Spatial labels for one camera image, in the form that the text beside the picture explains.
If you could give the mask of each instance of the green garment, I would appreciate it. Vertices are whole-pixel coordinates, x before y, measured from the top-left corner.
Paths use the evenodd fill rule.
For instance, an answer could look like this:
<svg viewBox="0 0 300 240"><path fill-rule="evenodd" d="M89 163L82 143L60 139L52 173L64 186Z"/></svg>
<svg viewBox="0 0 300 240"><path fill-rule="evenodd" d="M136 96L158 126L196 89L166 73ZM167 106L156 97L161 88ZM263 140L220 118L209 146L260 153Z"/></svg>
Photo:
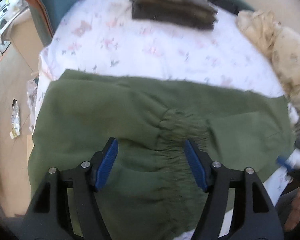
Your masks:
<svg viewBox="0 0 300 240"><path fill-rule="evenodd" d="M186 138L228 168L252 166L263 181L294 142L284 97L66 70L50 84L36 122L32 192L50 167L90 160L109 137L119 153L96 199L113 240L171 240L196 227L207 195L189 169Z"/></svg>

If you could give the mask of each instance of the human hand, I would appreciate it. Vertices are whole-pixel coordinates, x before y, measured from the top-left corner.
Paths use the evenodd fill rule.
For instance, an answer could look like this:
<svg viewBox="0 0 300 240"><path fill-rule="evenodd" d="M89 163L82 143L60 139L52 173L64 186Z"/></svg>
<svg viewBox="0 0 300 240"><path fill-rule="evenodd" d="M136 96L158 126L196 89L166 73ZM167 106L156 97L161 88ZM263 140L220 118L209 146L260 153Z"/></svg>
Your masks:
<svg viewBox="0 0 300 240"><path fill-rule="evenodd" d="M291 212L286 223L284 224L284 231L286 232L293 230L300 222L300 188L297 196L292 201L291 206Z"/></svg>

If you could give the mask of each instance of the silver plastic packaging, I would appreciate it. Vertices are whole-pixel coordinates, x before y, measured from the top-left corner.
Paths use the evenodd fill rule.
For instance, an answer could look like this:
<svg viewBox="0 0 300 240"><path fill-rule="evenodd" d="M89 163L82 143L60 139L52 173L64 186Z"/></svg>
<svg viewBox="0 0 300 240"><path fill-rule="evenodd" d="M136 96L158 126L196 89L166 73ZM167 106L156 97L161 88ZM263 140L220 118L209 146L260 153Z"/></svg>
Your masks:
<svg viewBox="0 0 300 240"><path fill-rule="evenodd" d="M16 99L12 102L12 115L11 115L12 131L10 132L11 139L20 135L20 113L19 105Z"/></svg>

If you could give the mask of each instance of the blue gripper pad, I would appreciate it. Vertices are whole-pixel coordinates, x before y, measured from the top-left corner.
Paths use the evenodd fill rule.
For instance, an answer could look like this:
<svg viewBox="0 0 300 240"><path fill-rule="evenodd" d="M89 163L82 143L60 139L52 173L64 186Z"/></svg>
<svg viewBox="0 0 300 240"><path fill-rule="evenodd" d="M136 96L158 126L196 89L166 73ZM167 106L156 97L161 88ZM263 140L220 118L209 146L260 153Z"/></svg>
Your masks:
<svg viewBox="0 0 300 240"><path fill-rule="evenodd" d="M114 164L115 158L118 154L118 141L115 139L111 143L108 151L101 162L98 172L97 172L97 180L95 183L95 188L99 191L106 184L112 166Z"/></svg>
<svg viewBox="0 0 300 240"><path fill-rule="evenodd" d="M208 189L206 183L206 172L204 171L204 168L202 167L199 158L197 157L197 154L195 153L189 140L186 140L185 142L185 155L197 186L206 192Z"/></svg>

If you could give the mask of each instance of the bed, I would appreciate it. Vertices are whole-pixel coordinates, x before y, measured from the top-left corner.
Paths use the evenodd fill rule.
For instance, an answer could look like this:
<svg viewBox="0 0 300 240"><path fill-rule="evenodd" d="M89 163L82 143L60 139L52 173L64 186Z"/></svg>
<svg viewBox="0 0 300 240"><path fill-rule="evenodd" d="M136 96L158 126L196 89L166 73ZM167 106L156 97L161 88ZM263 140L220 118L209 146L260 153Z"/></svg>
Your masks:
<svg viewBox="0 0 300 240"><path fill-rule="evenodd" d="M51 81L66 69L110 76L186 80L212 86L252 90L266 97L284 91L270 62L240 33L236 16L217 8L213 31L131 19L129 0L80 0L63 17L54 37L39 55L35 119ZM298 114L289 106L292 124ZM300 163L300 151L290 157ZM288 184L279 168L265 183L275 204ZM232 212L220 235L229 230ZM178 239L190 239L193 231Z"/></svg>

